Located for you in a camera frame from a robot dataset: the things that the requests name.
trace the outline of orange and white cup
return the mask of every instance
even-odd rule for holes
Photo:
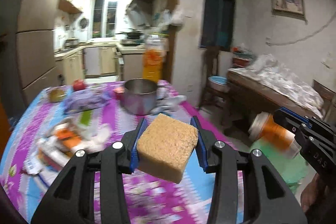
[[[295,134],[275,123],[273,116],[266,112],[256,116],[249,133],[251,141],[262,138],[290,158],[294,158],[301,150],[294,138]]]

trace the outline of purple package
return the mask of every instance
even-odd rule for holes
[[[73,92],[64,100],[64,113],[74,114],[106,106],[111,97],[107,92],[92,92],[90,89]]]

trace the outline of refrigerator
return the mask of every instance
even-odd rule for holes
[[[19,119],[46,87],[59,85],[53,30],[59,0],[0,0],[0,98]]]

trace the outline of sponge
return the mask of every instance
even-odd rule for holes
[[[180,183],[197,141],[195,127],[159,114],[137,142],[138,169],[154,177]]]

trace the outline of red apple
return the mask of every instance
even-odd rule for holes
[[[72,83],[72,88],[73,88],[73,91],[79,91],[79,90],[86,89],[86,86],[83,80],[75,80]]]

